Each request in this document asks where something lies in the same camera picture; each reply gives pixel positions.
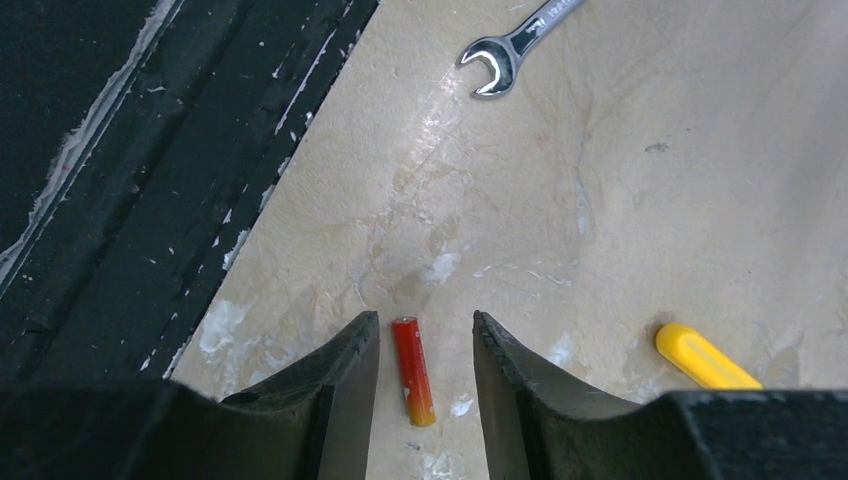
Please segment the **silver open-end wrench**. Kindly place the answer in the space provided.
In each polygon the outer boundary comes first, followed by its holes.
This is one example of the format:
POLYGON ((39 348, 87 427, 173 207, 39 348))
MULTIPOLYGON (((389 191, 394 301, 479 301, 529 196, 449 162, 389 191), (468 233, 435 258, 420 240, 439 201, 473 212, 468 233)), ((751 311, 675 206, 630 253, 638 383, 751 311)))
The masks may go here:
POLYGON ((584 3, 584 0, 546 1, 512 32, 471 42, 458 57, 456 66, 461 69, 481 62, 488 69, 490 80, 474 89, 470 96, 492 100, 508 94, 528 53, 584 3))

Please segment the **yellow handled screwdriver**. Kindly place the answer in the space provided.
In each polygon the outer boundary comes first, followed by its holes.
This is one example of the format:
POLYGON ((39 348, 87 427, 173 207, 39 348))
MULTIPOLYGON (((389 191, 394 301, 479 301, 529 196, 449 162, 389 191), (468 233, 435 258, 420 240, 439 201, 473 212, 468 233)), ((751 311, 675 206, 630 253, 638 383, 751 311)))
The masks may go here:
POLYGON ((656 350, 699 386, 712 390, 762 390, 763 385, 697 330, 680 324, 661 326, 656 350))

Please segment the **red battery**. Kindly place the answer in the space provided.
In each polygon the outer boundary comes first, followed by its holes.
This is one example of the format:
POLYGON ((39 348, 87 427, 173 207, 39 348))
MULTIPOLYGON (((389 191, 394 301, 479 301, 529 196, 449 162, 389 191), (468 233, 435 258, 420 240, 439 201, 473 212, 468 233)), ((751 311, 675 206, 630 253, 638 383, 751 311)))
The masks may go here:
POLYGON ((407 415, 415 427, 436 422, 418 319, 400 317, 391 323, 407 415))

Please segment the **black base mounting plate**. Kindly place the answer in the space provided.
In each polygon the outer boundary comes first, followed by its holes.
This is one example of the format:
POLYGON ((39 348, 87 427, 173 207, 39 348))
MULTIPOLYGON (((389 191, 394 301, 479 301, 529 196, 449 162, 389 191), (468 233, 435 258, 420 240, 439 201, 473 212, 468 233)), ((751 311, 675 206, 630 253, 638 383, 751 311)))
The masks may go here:
POLYGON ((1 5, 1 380, 165 378, 374 1, 1 5))

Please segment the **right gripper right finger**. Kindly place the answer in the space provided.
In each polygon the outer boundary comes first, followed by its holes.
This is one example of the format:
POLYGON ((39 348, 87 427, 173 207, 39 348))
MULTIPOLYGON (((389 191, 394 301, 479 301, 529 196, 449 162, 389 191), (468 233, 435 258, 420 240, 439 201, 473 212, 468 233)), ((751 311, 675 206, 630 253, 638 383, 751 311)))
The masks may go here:
POLYGON ((677 390, 639 405, 473 315, 493 479, 843 479, 843 390, 677 390))

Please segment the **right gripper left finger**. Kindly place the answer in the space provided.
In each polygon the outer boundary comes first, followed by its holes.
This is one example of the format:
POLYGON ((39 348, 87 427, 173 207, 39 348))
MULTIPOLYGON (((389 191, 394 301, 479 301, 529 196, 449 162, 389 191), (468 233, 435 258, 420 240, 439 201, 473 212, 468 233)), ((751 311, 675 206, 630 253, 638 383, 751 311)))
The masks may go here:
POLYGON ((5 479, 362 479, 380 326, 331 340, 223 400, 169 380, 5 384, 5 479))

